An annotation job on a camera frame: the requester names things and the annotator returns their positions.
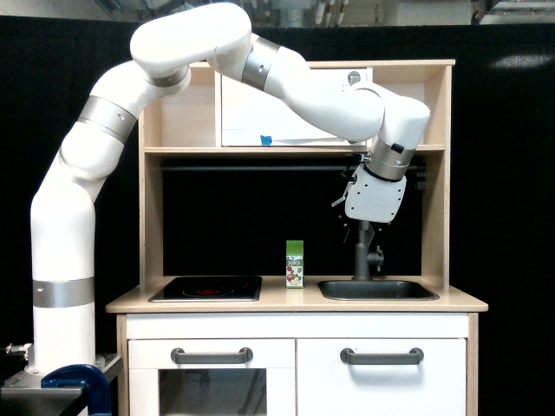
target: blue clamp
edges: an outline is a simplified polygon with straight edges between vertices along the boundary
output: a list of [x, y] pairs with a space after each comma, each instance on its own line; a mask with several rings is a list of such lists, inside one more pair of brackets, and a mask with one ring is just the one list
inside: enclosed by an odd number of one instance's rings
[[87, 390], [88, 414], [112, 416], [110, 385], [104, 373], [89, 364], [75, 364], [54, 370], [41, 380], [42, 388], [79, 386]]

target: faucet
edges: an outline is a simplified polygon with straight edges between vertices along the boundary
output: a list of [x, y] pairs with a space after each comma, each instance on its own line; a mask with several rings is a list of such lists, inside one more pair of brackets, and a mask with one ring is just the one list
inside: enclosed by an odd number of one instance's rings
[[383, 266], [383, 251], [380, 246], [376, 247], [376, 251], [369, 252], [374, 235], [374, 227], [369, 221], [358, 222], [358, 243], [355, 244], [355, 275], [353, 276], [353, 280], [357, 282], [372, 280], [370, 265], [377, 266], [378, 271]]

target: upper shelf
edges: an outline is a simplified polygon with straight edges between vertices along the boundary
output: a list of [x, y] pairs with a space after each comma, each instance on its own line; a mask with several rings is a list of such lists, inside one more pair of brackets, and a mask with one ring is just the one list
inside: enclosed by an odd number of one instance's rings
[[[313, 69], [372, 68], [373, 82], [424, 102], [431, 111], [419, 153], [445, 151], [451, 125], [453, 60], [309, 62]], [[163, 157], [342, 157], [366, 146], [222, 146], [222, 75], [205, 62], [191, 66], [189, 87], [157, 101], [140, 117], [142, 153]]]

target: ceiling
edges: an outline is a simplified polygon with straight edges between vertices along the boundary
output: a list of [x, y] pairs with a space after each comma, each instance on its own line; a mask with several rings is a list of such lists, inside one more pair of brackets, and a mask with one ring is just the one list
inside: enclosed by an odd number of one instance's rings
[[[207, 3], [212, 0], [0, 0], [0, 15], [145, 22]], [[232, 3], [245, 9], [254, 27], [555, 22], [555, 0], [237, 0]], [[318, 19], [317, 10], [326, 7], [330, 13], [323, 13]]]

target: blue sticker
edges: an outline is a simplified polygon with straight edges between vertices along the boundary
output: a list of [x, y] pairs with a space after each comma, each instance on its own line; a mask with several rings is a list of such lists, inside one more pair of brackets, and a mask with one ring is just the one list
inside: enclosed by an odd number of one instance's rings
[[260, 136], [260, 141], [262, 141], [262, 146], [271, 145], [271, 136]]

